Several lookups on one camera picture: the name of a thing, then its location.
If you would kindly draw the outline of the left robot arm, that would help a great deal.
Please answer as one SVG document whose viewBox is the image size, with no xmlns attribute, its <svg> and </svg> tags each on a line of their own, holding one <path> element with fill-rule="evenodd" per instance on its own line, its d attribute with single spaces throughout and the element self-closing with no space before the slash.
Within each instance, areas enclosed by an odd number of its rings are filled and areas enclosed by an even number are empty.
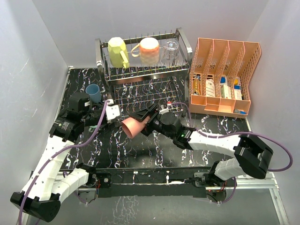
<svg viewBox="0 0 300 225">
<path fill-rule="evenodd" d="M 90 95 L 76 92 L 69 105 L 55 119 L 42 157 L 30 179 L 10 201 L 19 208 L 18 224 L 26 213 L 51 222 L 63 201 L 80 186 L 96 184 L 95 168 L 81 164 L 59 182 L 55 182 L 61 166 L 72 148 L 88 145 L 98 131 L 118 117 L 120 110 L 113 99 L 103 104 L 92 102 Z"/>
</svg>

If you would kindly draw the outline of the blue plastic cup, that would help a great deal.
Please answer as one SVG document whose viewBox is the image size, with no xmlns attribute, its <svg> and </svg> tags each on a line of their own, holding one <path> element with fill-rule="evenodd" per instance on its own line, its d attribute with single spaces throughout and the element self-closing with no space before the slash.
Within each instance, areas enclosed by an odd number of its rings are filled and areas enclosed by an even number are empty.
<svg viewBox="0 0 300 225">
<path fill-rule="evenodd" d="M 90 84 L 86 88 L 85 91 L 89 95 L 90 100 L 93 103 L 99 103 L 99 102 L 101 102 L 102 96 L 101 96 L 100 88 L 99 88 L 99 86 L 97 84 Z"/>
</svg>

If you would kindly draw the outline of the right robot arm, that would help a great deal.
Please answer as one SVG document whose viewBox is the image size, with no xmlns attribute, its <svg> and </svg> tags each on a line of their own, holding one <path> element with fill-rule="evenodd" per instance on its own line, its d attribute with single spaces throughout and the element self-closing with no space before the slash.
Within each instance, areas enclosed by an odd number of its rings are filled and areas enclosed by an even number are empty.
<svg viewBox="0 0 300 225">
<path fill-rule="evenodd" d="M 194 127 L 182 125 L 173 112 L 160 112 L 156 104 L 129 116 L 140 122 L 140 132 L 145 136 L 153 131 L 170 138 L 174 145 L 186 150 L 207 150 L 230 156 L 229 160 L 216 161 L 210 171 L 198 182 L 220 186 L 226 180 L 249 175 L 265 179 L 273 150 L 251 132 L 231 135 L 201 134 Z"/>
</svg>

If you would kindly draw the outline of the green ceramic cup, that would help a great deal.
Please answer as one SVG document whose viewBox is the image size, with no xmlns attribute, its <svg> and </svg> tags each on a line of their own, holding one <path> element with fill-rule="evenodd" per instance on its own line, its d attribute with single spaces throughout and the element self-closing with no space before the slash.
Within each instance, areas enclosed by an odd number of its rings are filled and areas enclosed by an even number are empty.
<svg viewBox="0 0 300 225">
<path fill-rule="evenodd" d="M 90 126 L 89 131 L 93 132 L 96 129 L 97 126 Z"/>
</svg>

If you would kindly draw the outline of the pink plastic cup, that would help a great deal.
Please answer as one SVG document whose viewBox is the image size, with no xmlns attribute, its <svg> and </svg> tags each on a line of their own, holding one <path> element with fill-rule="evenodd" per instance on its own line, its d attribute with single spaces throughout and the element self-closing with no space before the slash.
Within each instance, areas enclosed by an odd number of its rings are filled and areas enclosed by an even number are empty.
<svg viewBox="0 0 300 225">
<path fill-rule="evenodd" d="M 146 117 L 142 122 L 137 121 L 136 119 L 129 117 L 121 122 L 121 126 L 125 134 L 133 139 L 137 134 L 139 134 L 146 126 L 146 123 L 149 121 L 150 117 Z"/>
</svg>

